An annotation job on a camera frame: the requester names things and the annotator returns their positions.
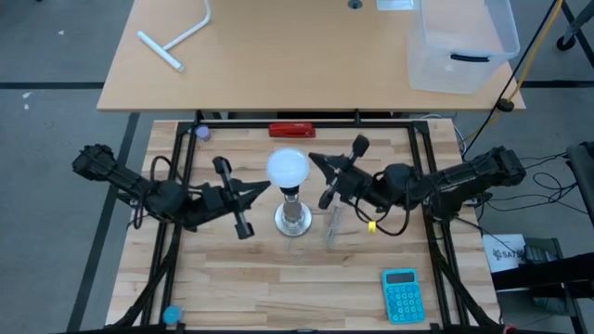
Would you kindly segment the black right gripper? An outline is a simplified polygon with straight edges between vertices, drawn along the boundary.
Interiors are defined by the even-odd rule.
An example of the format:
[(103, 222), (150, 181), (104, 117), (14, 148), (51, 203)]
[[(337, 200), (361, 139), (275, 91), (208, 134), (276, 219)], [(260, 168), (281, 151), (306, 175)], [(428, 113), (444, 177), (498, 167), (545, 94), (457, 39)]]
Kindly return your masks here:
[(379, 208), (379, 195), (374, 189), (374, 177), (355, 166), (357, 158), (361, 158), (369, 147), (369, 140), (358, 135), (352, 145), (352, 152), (345, 155), (326, 155), (310, 152), (308, 157), (323, 173), (327, 188), (322, 193), (318, 208), (326, 210), (334, 199), (340, 195), (340, 201), (355, 205), (351, 198), (362, 199)]

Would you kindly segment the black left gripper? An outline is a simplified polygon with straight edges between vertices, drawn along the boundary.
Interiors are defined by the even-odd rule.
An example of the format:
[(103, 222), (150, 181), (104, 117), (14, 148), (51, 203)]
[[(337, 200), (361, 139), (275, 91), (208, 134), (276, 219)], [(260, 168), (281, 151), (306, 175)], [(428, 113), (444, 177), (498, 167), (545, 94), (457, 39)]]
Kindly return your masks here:
[(252, 224), (244, 215), (252, 203), (271, 185), (269, 181), (243, 182), (231, 177), (230, 162), (221, 156), (213, 159), (216, 173), (223, 181), (222, 186), (199, 186), (200, 197), (191, 201), (192, 208), (185, 216), (185, 229), (196, 232), (197, 227), (232, 213), (236, 219), (234, 225), (238, 239), (247, 239), (255, 235)]

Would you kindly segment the white lightbulb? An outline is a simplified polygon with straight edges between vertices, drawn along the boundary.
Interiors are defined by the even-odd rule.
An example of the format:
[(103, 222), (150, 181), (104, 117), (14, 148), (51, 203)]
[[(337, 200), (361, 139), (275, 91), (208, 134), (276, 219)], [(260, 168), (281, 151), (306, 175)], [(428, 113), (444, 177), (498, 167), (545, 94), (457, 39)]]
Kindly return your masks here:
[(270, 182), (281, 188), (300, 186), (310, 171), (305, 154), (296, 148), (281, 148), (267, 159), (266, 175)]

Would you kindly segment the silver table lamp base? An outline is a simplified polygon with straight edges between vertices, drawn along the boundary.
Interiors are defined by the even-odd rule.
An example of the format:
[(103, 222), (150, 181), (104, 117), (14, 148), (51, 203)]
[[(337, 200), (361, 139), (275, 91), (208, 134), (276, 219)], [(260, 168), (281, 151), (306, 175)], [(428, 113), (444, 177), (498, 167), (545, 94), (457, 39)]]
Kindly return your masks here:
[(275, 211), (274, 219), (278, 231), (288, 238), (303, 236), (311, 227), (310, 208), (300, 200), (299, 186), (282, 187), (284, 202)]

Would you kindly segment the red stapler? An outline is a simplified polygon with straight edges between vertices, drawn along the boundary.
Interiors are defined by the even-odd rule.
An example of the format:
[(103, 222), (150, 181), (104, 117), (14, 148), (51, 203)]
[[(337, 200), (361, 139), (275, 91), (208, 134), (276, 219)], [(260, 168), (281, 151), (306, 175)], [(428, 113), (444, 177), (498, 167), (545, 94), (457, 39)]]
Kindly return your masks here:
[(268, 126), (270, 137), (314, 138), (316, 128), (310, 122), (274, 122)]

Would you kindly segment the beige desk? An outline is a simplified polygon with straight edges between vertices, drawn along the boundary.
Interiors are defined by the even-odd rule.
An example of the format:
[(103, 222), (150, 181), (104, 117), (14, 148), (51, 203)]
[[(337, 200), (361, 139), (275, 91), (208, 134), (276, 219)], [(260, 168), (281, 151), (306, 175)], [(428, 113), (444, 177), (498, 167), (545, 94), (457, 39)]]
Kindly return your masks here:
[(407, 11), (374, 0), (212, 0), (211, 22), (170, 50), (175, 71), (136, 36), (167, 45), (198, 24), (203, 0), (135, 0), (97, 107), (162, 110), (487, 110), (524, 108), (509, 65), (475, 93), (412, 88)]

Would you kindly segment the small blue round cap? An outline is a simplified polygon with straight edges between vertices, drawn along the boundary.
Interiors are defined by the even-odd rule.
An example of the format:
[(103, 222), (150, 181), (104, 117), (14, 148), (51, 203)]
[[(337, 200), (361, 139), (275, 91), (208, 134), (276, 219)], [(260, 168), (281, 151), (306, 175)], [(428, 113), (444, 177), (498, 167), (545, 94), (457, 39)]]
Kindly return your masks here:
[(162, 321), (166, 325), (176, 325), (181, 323), (184, 316), (184, 310), (178, 305), (167, 306), (162, 312)]

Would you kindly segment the blue calculator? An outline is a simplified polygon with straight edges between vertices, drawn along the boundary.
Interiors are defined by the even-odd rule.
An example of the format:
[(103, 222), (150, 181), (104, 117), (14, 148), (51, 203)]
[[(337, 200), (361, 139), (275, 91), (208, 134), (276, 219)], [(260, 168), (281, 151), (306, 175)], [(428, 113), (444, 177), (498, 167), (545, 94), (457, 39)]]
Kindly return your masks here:
[(381, 286), (388, 320), (393, 325), (416, 324), (425, 320), (417, 270), (400, 268), (385, 270)]

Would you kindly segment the clear plastic storage bin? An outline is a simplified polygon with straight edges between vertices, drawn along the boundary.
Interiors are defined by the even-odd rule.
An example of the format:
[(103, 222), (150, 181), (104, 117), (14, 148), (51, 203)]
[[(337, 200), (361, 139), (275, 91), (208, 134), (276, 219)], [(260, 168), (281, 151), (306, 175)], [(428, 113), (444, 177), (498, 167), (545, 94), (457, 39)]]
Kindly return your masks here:
[(415, 0), (407, 34), (410, 85), (468, 95), (518, 56), (510, 0)]

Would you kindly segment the white sheet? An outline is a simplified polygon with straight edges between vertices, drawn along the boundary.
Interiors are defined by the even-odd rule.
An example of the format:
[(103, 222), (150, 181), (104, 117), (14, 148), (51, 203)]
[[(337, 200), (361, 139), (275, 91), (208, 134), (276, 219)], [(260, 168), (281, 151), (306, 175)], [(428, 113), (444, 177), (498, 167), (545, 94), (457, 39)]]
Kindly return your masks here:
[(404, 11), (414, 8), (414, 0), (376, 0), (379, 11)]

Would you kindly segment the white printed box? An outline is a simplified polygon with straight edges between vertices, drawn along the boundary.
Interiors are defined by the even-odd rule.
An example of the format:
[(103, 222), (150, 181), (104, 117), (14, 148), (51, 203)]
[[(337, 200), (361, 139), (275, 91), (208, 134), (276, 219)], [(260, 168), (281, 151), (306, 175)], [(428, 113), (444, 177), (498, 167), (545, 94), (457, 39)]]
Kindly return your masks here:
[(491, 273), (518, 268), (521, 264), (525, 264), (526, 243), (523, 235), (483, 234), (482, 239)]

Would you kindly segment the black side cart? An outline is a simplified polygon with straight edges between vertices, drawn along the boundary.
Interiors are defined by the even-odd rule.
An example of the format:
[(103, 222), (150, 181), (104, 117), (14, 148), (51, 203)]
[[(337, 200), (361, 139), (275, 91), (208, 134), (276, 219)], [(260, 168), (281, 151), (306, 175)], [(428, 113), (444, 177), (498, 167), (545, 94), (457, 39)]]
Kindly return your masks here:
[(558, 299), (565, 307), (562, 314), (571, 319), (575, 334), (587, 334), (578, 300), (594, 301), (594, 252), (564, 257), (558, 239), (530, 239), (547, 241), (557, 260), (540, 264), (525, 261), (518, 268), (493, 273), (496, 291), (528, 289), (533, 297)]

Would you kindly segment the black rolling stand leg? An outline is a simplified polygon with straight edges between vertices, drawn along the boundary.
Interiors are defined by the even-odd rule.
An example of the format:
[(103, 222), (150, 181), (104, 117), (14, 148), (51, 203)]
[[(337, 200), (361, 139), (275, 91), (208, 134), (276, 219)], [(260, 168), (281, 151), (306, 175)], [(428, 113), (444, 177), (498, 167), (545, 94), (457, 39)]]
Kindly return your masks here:
[(570, 13), (570, 8), (566, 3), (562, 4), (562, 13), (568, 21), (568, 26), (557, 40), (556, 47), (560, 51), (567, 51), (575, 45), (576, 35), (581, 31), (581, 28), (594, 17), (594, 0), (589, 0), (576, 17)]

